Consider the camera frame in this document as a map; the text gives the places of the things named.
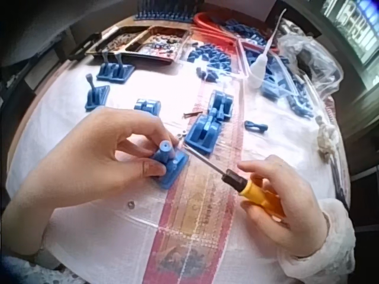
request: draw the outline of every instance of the white sleeve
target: white sleeve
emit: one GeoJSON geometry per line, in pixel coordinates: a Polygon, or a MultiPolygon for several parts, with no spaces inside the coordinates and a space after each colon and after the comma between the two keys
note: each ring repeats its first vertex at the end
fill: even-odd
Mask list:
{"type": "Polygon", "coordinates": [[[278,260],[284,273],[306,284],[342,283],[354,271],[355,234],[346,209],[336,199],[319,201],[329,223],[322,248],[310,257],[298,258],[278,249],[278,260]]]}

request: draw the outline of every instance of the right hand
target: right hand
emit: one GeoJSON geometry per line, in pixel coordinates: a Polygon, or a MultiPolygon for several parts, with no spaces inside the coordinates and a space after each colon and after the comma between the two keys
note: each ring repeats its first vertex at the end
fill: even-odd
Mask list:
{"type": "Polygon", "coordinates": [[[264,209],[249,201],[241,207],[248,218],[277,245],[291,255],[307,257],[318,251],[327,236],[327,223],[311,186],[277,156],[265,160],[240,162],[238,168],[250,172],[252,181],[281,198],[286,215],[283,225],[264,209]]]}

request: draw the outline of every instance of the finger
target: finger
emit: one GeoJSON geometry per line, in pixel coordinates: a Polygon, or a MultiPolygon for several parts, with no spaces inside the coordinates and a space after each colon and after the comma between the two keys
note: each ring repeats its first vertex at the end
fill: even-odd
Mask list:
{"type": "Polygon", "coordinates": [[[285,161],[276,156],[269,156],[266,160],[240,162],[238,168],[245,172],[253,172],[268,179],[275,191],[283,199],[291,199],[293,192],[288,189],[296,188],[299,176],[285,161]]]}
{"type": "Polygon", "coordinates": [[[258,185],[260,188],[263,187],[263,177],[258,175],[257,173],[252,173],[250,175],[250,179],[255,185],[258,185]]]}
{"type": "Polygon", "coordinates": [[[118,115],[119,130],[124,134],[123,138],[127,138],[132,134],[139,134],[150,138],[157,146],[163,140],[169,140],[173,143],[160,118],[146,111],[127,109],[115,111],[117,111],[118,115]]]}
{"type": "Polygon", "coordinates": [[[274,221],[261,207],[249,201],[241,202],[241,207],[246,211],[248,219],[267,237],[279,246],[288,247],[291,242],[291,231],[274,221]]]}
{"type": "Polygon", "coordinates": [[[264,191],[270,191],[270,192],[272,192],[274,194],[277,194],[277,191],[275,190],[275,188],[272,186],[271,182],[268,179],[265,179],[263,181],[262,189],[264,191]]]}
{"type": "Polygon", "coordinates": [[[166,167],[152,159],[141,158],[128,162],[114,162],[110,170],[113,172],[115,187],[122,189],[132,181],[148,176],[163,176],[166,167]]]}
{"type": "Polygon", "coordinates": [[[119,142],[117,144],[117,150],[139,158],[148,158],[154,154],[153,151],[137,146],[128,139],[119,142]]]}

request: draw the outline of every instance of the screwdriver shaft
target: screwdriver shaft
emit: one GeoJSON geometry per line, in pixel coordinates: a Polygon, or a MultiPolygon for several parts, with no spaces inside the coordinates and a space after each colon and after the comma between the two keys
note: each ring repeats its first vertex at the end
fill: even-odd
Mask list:
{"type": "Polygon", "coordinates": [[[203,163],[207,164],[208,166],[210,166],[212,169],[214,169],[215,171],[219,172],[220,174],[222,175],[225,175],[225,172],[223,170],[221,170],[219,167],[217,167],[215,164],[211,163],[206,157],[204,157],[202,154],[200,154],[199,152],[195,151],[194,149],[188,147],[187,145],[184,145],[184,150],[186,150],[187,152],[191,153],[192,155],[194,155],[196,158],[198,158],[199,160],[201,160],[203,163]]]}

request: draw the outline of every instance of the left hand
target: left hand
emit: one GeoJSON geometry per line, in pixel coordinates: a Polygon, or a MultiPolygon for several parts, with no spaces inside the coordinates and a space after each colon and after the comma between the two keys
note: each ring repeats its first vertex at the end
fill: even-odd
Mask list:
{"type": "Polygon", "coordinates": [[[19,194],[51,208],[74,206],[117,194],[138,178],[164,175],[165,166],[148,159],[154,151],[127,139],[132,134],[145,135],[156,146],[163,140],[177,143],[161,120],[147,112],[97,109],[40,162],[19,194]],[[139,159],[120,162],[116,150],[139,159]]]}

